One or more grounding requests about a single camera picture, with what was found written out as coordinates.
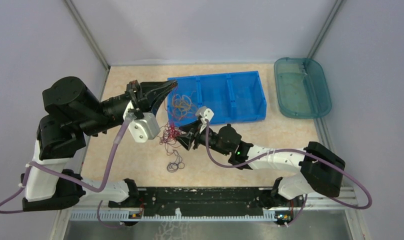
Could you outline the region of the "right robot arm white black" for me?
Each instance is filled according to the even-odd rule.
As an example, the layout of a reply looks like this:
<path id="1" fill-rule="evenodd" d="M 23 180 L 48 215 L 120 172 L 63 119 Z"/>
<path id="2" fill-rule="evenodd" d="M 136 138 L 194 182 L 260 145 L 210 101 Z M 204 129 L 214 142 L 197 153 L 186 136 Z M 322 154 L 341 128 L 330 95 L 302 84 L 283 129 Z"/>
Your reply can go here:
<path id="1" fill-rule="evenodd" d="M 271 199 L 277 206 L 285 206 L 300 195 L 319 193 L 329 198 L 340 195 L 345 161 L 316 141 L 304 148 L 267 148 L 242 140 L 242 136 L 230 125 L 219 132 L 203 126 L 202 120 L 179 127 L 182 132 L 174 139 L 185 149 L 205 146 L 229 156 L 226 168 L 240 170 L 272 169 L 293 173 L 275 180 Z"/>

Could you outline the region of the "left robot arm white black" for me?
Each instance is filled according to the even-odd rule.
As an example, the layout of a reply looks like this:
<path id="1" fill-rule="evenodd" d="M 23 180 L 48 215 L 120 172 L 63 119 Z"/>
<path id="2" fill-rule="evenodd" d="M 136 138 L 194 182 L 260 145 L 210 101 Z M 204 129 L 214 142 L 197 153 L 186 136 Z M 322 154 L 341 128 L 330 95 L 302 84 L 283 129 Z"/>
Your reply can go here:
<path id="1" fill-rule="evenodd" d="M 38 125 L 34 156 L 22 176 L 24 212 L 57 211 L 75 205 L 108 202 L 111 208 L 140 205 L 134 180 L 109 182 L 109 174 L 125 133 L 137 143 L 153 140 L 160 133 L 157 112 L 178 83 L 175 80 L 133 80 L 123 94 L 99 101 L 75 76 L 56 81 L 42 92 L 44 116 Z M 66 168 L 86 137 L 96 137 L 119 127 L 109 153 L 103 179 L 94 181 Z"/>

